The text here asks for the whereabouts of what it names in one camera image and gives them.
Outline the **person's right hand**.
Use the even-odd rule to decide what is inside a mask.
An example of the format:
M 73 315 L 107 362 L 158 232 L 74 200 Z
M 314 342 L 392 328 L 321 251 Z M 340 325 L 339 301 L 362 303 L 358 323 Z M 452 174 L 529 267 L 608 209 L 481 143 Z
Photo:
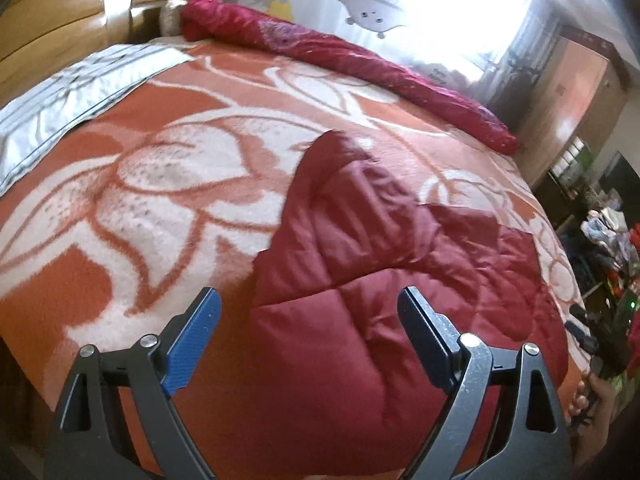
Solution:
M 588 464 L 600 453 L 608 442 L 608 434 L 616 404 L 616 390 L 590 370 L 582 372 L 567 415 L 576 417 L 586 415 L 588 425 L 578 432 L 574 444 L 574 467 Z

